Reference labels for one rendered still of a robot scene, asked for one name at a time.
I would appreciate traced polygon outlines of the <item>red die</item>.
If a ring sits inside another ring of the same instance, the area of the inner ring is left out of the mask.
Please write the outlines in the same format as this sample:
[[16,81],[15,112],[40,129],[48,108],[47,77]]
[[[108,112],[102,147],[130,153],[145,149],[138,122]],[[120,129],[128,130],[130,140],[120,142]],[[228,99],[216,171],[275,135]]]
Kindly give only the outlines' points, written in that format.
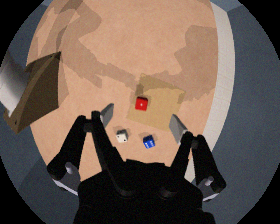
[[137,97],[135,109],[146,111],[148,104],[148,98],[145,97]]

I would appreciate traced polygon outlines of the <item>blue die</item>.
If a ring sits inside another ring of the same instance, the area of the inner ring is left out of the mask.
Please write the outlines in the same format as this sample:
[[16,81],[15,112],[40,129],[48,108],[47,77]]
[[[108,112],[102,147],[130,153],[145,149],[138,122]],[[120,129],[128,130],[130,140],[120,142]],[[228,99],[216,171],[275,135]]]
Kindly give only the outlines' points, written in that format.
[[144,138],[143,138],[143,143],[144,143],[146,149],[155,146],[155,141],[154,141],[152,135],[149,135],[149,136],[144,137]]

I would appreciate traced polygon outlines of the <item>white die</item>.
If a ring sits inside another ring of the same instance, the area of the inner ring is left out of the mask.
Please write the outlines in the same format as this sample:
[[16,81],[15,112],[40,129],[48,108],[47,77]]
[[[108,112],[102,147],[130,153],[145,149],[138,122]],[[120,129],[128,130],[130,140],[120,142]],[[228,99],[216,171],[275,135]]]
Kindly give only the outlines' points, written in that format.
[[126,129],[117,131],[116,137],[117,137],[117,140],[118,140],[119,143],[127,142],[128,141],[128,134],[127,134]]

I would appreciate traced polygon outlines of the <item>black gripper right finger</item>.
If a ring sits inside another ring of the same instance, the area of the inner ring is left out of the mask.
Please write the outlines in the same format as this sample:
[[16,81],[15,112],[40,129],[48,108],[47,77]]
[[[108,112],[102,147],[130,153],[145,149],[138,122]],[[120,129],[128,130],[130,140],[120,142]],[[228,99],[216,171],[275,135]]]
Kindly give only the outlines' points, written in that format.
[[171,116],[169,128],[180,146],[159,193],[164,197],[173,197],[182,188],[191,149],[196,186],[203,194],[203,201],[209,202],[226,187],[226,182],[217,169],[205,137],[200,134],[193,136],[175,114]]

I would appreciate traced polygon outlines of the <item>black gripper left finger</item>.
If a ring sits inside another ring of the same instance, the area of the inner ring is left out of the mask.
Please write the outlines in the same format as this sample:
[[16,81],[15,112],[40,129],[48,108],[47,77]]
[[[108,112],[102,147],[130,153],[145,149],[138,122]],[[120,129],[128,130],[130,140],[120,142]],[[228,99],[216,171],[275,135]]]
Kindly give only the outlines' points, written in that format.
[[[113,147],[105,131],[113,117],[114,103],[108,104],[101,112],[92,111],[91,119],[79,115],[72,125],[60,152],[47,165],[47,171],[57,186],[78,196],[81,183],[79,166],[87,132],[92,138],[102,171],[107,168],[110,178],[123,196],[137,191],[139,182],[128,168],[116,147]],[[103,126],[104,125],[104,126]],[[105,127],[105,128],[104,128]]]

